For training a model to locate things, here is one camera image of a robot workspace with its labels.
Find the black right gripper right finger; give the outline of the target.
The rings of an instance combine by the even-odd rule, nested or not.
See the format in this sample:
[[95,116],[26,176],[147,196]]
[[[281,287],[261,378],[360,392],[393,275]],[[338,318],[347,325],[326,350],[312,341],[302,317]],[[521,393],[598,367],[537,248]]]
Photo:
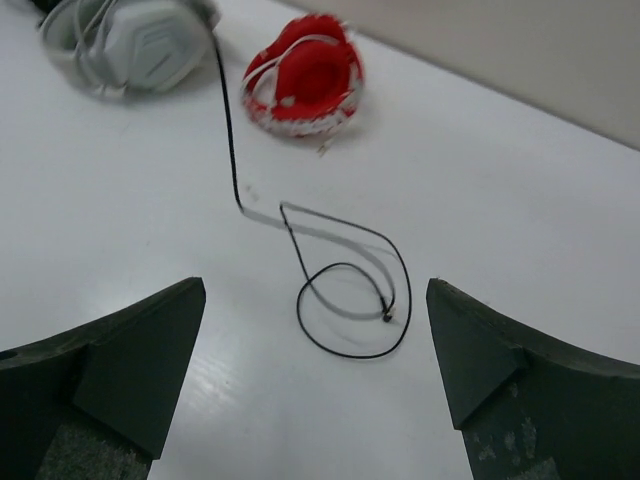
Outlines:
[[558,340],[442,279],[430,279],[426,304],[474,478],[638,478],[638,365]]

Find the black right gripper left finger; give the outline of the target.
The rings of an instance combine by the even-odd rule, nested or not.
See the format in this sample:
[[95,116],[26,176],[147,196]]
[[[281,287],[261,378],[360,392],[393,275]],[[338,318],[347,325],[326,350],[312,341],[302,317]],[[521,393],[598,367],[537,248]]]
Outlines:
[[163,452],[206,291],[186,278],[1,353],[4,479],[145,479]]

